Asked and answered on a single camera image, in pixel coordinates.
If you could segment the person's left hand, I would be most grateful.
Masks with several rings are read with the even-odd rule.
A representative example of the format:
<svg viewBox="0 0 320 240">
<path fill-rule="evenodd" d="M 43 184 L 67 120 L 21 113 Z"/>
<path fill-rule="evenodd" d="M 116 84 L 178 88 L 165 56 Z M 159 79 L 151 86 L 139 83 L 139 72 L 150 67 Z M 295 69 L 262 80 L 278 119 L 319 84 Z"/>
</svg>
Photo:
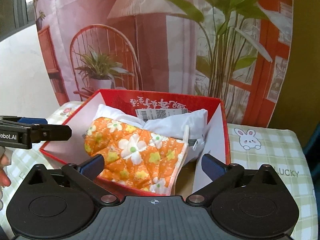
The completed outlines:
<svg viewBox="0 0 320 240">
<path fill-rule="evenodd" d="M 7 166 L 11 165 L 11 158 L 12 158 L 12 150 L 5 148 L 4 146 L 0 147 L 0 158 L 1 158 L 1 174 L 0 174 L 0 183 L 1 183 L 1 190 L 0 190 L 0 210 L 3 209 L 3 188 L 10 186 L 11 181 L 7 175 L 6 168 Z"/>
</svg>

